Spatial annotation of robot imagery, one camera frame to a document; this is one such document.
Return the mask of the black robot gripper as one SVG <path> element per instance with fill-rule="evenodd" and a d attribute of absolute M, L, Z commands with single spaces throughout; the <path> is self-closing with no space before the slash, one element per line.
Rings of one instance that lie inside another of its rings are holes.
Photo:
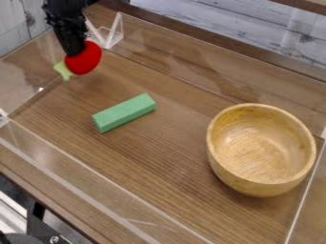
<path fill-rule="evenodd" d="M 86 48 L 87 0 L 44 0 L 42 9 L 46 22 L 55 27 L 55 34 L 67 56 L 78 55 Z"/>

